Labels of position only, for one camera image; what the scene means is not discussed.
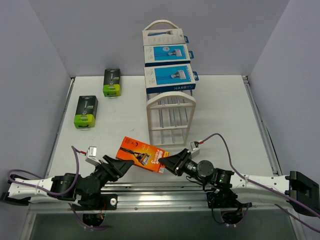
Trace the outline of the orange Gillette Fusion box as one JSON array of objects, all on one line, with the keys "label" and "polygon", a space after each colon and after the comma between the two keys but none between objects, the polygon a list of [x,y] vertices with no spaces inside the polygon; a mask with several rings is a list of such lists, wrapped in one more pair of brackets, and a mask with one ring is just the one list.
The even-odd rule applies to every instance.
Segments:
[{"label": "orange Gillette Fusion box", "polygon": [[136,167],[163,174],[165,166],[159,162],[159,159],[169,156],[169,152],[153,145],[135,140],[125,136],[116,158],[118,160],[134,161]]}]

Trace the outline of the green black razor box front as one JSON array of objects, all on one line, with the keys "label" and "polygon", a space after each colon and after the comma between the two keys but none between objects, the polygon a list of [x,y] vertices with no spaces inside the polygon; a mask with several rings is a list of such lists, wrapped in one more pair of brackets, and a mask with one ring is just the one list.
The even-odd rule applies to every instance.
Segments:
[{"label": "green black razor box front", "polygon": [[99,101],[95,95],[79,96],[73,121],[76,129],[95,127],[98,104]]}]

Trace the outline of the green black razor box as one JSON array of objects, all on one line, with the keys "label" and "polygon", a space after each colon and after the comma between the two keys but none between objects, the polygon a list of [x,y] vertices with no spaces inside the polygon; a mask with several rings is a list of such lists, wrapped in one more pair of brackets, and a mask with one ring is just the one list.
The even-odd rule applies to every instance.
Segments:
[{"label": "green black razor box", "polygon": [[119,68],[104,71],[102,92],[105,97],[121,96],[121,71]]},{"label": "green black razor box", "polygon": [[98,104],[99,101],[95,95],[79,96],[73,121],[76,129],[95,127]]}]

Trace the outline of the blue Harry's razor box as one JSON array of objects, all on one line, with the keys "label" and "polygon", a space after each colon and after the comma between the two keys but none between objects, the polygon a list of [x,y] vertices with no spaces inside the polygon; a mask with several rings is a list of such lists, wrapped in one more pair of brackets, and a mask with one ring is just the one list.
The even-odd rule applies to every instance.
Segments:
[{"label": "blue Harry's razor box", "polygon": [[188,91],[196,88],[199,76],[189,63],[150,66],[144,68],[147,94]]},{"label": "blue Harry's razor box", "polygon": [[144,46],[144,66],[168,66],[189,64],[194,53],[186,44],[165,44]]}]

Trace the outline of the orange razor box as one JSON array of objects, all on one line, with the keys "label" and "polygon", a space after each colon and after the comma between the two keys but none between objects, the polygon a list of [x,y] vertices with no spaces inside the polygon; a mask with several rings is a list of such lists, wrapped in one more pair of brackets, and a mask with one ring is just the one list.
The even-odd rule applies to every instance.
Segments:
[{"label": "orange razor box", "polygon": [[180,97],[190,97],[191,96],[189,91],[176,91],[175,94]]}]

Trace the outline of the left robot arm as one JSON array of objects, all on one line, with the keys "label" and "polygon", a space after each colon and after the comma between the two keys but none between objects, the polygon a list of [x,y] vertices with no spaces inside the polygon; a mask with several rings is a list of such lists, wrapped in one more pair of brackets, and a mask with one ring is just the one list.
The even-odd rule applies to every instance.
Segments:
[{"label": "left robot arm", "polygon": [[16,206],[36,203],[66,202],[76,210],[116,210],[116,194],[102,194],[108,182],[116,182],[134,165],[133,160],[117,160],[107,155],[102,160],[87,156],[85,161],[94,166],[93,172],[82,177],[66,173],[45,179],[30,180],[16,174],[9,175],[9,189],[0,200]]}]

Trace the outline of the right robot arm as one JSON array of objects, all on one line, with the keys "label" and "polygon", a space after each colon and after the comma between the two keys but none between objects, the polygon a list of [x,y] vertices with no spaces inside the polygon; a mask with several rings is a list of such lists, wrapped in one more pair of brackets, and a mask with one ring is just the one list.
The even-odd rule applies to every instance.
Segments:
[{"label": "right robot arm", "polygon": [[208,160],[194,162],[187,149],[162,157],[159,162],[175,176],[185,174],[199,184],[208,192],[207,197],[213,198],[212,208],[262,203],[292,208],[304,216],[320,215],[319,184],[298,171],[281,176],[248,175],[215,168]]}]

